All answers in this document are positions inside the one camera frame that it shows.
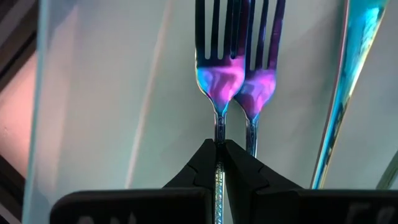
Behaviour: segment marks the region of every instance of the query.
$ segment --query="clamp jaw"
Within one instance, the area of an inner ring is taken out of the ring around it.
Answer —
[[[162,189],[77,192],[61,198],[50,223],[213,222],[217,156],[224,162],[234,224],[398,223],[398,191],[307,190],[279,175],[232,140],[206,139]]]

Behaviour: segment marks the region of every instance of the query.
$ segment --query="iridescent fork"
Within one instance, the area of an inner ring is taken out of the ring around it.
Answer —
[[[214,0],[211,28],[211,54],[205,57],[205,0],[196,0],[195,45],[197,83],[211,100],[215,111],[215,143],[225,140],[225,118],[229,102],[242,87],[250,0],[228,0],[224,51],[218,58],[218,23],[220,0]],[[215,173],[215,223],[223,222],[224,172],[218,149]]]
[[[246,115],[246,150],[257,156],[257,127],[260,112],[263,106],[268,103],[275,92],[276,86],[276,65],[280,35],[282,33],[282,21],[285,11],[285,0],[278,0],[272,26],[271,42],[268,52],[267,67],[263,69],[262,55],[266,34],[266,20],[268,11],[268,0],[264,0],[260,20],[259,39],[256,51],[255,69],[250,69],[251,57],[251,33],[254,19],[255,0],[251,0],[251,11],[249,16],[248,41],[246,46],[246,68],[245,80],[239,93],[234,97],[241,105]]]

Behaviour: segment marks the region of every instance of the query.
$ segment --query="metal fork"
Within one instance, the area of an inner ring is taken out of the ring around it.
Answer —
[[[218,58],[220,0],[214,0],[211,28],[211,54],[205,57],[205,0],[196,0],[196,75],[199,89],[211,100],[215,111],[215,143],[225,140],[225,119],[229,102],[244,81],[244,54],[250,0],[228,0],[223,58]],[[215,223],[223,222],[224,172],[220,147],[215,173]]]
[[[275,92],[277,58],[280,35],[282,33],[282,21],[285,12],[285,0],[278,0],[276,5],[271,42],[268,51],[267,68],[263,69],[262,55],[264,50],[268,11],[268,0],[264,0],[260,20],[255,69],[251,70],[249,65],[251,60],[251,33],[255,2],[255,0],[251,1],[251,12],[249,16],[245,81],[242,89],[240,89],[239,93],[234,97],[234,99],[241,105],[246,115],[246,150],[254,157],[257,156],[257,127],[259,115],[263,106],[270,101],[271,96]]]
[[[379,183],[376,186],[377,190],[389,190],[397,180],[398,176],[398,151],[392,157],[390,163],[385,169]]]

